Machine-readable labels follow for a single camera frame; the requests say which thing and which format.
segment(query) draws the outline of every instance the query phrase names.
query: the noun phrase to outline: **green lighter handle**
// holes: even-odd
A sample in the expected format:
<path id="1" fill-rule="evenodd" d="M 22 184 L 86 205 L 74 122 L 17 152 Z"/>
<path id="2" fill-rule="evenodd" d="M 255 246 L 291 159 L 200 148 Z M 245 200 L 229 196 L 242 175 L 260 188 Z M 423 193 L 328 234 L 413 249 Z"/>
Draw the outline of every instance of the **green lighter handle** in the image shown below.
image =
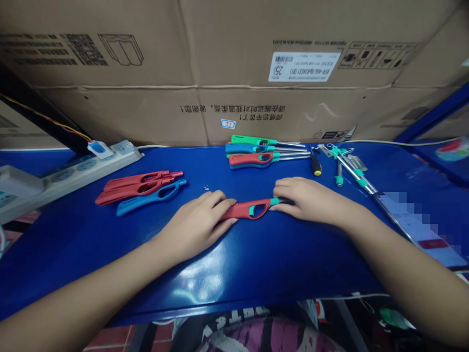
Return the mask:
<path id="1" fill-rule="evenodd" d="M 278 143 L 275 139 L 241 136 L 239 134 L 233 134 L 231 136 L 231 142 L 240 143 L 240 144 L 258 144 L 258 145 L 275 145 Z"/>

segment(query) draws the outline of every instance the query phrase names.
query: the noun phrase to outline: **blue workbench surface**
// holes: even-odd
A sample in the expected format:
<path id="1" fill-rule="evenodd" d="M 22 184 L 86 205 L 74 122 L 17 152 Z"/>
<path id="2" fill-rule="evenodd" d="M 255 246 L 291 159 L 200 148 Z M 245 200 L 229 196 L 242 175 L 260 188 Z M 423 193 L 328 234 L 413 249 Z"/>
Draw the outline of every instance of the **blue workbench surface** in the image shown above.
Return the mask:
<path id="1" fill-rule="evenodd" d="M 347 146 L 356 148 L 354 154 L 369 167 L 366 175 L 380 191 L 407 192 L 408 201 L 423 203 L 423 212 L 431 213 L 439 230 L 467 241 L 461 237 L 462 229 L 469 229 L 466 192 L 402 148 Z M 5 254 L 0 261 L 0 320 L 148 241 L 181 205 L 201 195 L 204 185 L 245 202 L 270 198 L 279 178 L 313 178 L 389 224 L 345 171 L 343 187 L 335 186 L 337 164 L 323 154 L 323 174 L 315 177 L 308 159 L 232 171 L 223 147 L 145 153 L 140 161 L 51 204 Z M 189 185 L 169 202 L 153 203 L 123 217 L 115 215 L 117 204 L 94 204 L 109 179 L 158 170 L 182 170 Z M 258 220 L 241 219 L 215 246 L 158 278 L 110 325 L 382 290 L 353 244 L 336 228 L 267 212 Z"/>

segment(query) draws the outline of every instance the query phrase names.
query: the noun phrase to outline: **label sticker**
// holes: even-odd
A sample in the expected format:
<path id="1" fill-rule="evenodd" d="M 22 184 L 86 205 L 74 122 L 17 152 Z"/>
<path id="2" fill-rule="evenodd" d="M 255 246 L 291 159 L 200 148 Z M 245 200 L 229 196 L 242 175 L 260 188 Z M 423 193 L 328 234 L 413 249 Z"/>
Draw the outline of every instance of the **label sticker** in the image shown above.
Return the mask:
<path id="1" fill-rule="evenodd" d="M 234 130 L 236 126 L 236 121 L 232 120 L 221 120 L 221 127 L 229 128 Z"/>
<path id="2" fill-rule="evenodd" d="M 327 82 L 341 53 L 275 52 L 269 82 Z"/>

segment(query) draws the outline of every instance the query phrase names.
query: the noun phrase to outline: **wire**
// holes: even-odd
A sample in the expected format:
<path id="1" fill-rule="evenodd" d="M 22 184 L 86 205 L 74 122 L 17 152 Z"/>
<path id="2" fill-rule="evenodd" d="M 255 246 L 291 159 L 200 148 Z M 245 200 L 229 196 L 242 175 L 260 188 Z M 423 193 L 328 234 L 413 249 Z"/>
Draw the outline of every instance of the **wire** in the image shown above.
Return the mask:
<path id="1" fill-rule="evenodd" d="M 346 296 L 346 297 L 324 297 L 324 298 L 315 298 L 320 299 L 323 301 L 326 300 L 349 300 L 349 299 L 359 299 L 359 298 L 367 298 L 367 297 L 390 297 L 387 293 L 369 293 L 364 295 L 356 295 L 356 296 Z"/>
<path id="2" fill-rule="evenodd" d="M 175 321 L 176 321 L 176 319 L 170 319 L 170 320 L 167 320 L 167 321 L 153 322 L 153 323 L 156 324 L 156 325 L 169 325 L 169 324 L 171 324 Z"/>
<path id="3" fill-rule="evenodd" d="M 60 122 L 57 122 L 57 121 L 51 119 L 49 116 L 46 116 L 46 115 L 44 115 L 44 114 L 41 114 L 40 112 L 38 112 L 38 111 L 36 111 L 36 110 L 30 108 L 29 106 L 27 106 L 27 105 L 25 105 L 25 104 L 22 104 L 22 103 L 20 103 L 20 102 L 17 102 L 15 99 L 10 98 L 9 96 L 6 96 L 5 94 L 0 93 L 0 96 L 2 96 L 2 97 L 5 98 L 6 100 L 8 100 L 8 101 L 10 101 L 10 102 L 12 102 L 12 103 L 14 103 L 14 104 L 17 104 L 17 105 L 21 106 L 21 107 L 24 108 L 24 109 L 27 109 L 27 110 L 29 110 L 29 111 L 32 111 L 32 112 L 35 113 L 36 115 L 45 118 L 47 121 L 50 121 L 50 122 L 56 124 L 57 126 L 62 127 L 62 128 L 63 128 L 65 131 L 67 131 L 67 132 L 77 134 L 77 135 L 79 135 L 80 137 L 86 139 L 88 142 L 91 142 L 91 141 L 92 141 L 92 139 L 91 139 L 90 137 L 88 137 L 86 134 L 81 133 L 81 132 L 78 132 L 77 130 L 71 128 L 70 126 L 61 124 Z"/>
<path id="4" fill-rule="evenodd" d="M 0 225 L 0 239 L 1 239 L 1 243 L 0 243 L 0 259 L 1 259 L 3 257 L 3 253 L 6 250 L 6 236 L 5 236 L 5 232 L 3 230 L 2 225 Z"/>
<path id="5" fill-rule="evenodd" d="M 390 142 L 390 141 L 376 141 L 376 140 L 371 140 L 371 139 L 357 139 L 357 140 L 345 141 L 345 142 L 343 142 L 343 143 L 369 142 L 369 143 L 385 143 L 385 144 L 405 145 L 405 146 L 409 146 L 409 147 L 418 147 L 418 146 L 424 146 L 424 145 L 443 144 L 443 143 L 447 143 L 447 142 L 452 142 L 453 140 L 456 140 L 456 139 L 459 139 L 459 137 L 447 139 L 447 140 L 440 141 L 440 142 L 420 143 L 420 144 L 399 143 L 399 142 Z"/>
<path id="6" fill-rule="evenodd" d="M 143 148 L 169 148 L 169 146 L 163 146 L 163 145 L 159 145 L 159 144 L 149 144 L 147 146 L 137 147 L 137 149 L 143 149 Z"/>

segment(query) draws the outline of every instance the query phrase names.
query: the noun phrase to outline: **barcode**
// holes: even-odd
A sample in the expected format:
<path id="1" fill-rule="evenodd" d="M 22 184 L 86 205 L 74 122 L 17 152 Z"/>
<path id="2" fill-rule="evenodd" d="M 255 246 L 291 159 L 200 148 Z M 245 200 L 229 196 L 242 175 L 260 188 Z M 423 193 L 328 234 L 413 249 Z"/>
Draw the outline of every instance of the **barcode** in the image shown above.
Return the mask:
<path id="1" fill-rule="evenodd" d="M 68 47 L 83 65 L 108 66 L 88 34 L 61 34 L 60 36 L 68 40 Z"/>
<path id="2" fill-rule="evenodd" d="M 277 56 L 275 62 L 292 62 L 293 56 Z"/>
<path id="3" fill-rule="evenodd" d="M 418 107 L 409 111 L 401 120 L 417 121 L 430 110 L 429 107 Z"/>
<path id="4" fill-rule="evenodd" d="M 13 122 L 10 120 L 6 119 L 2 115 L 0 115 L 0 128 L 18 128 L 17 125 L 15 125 Z"/>

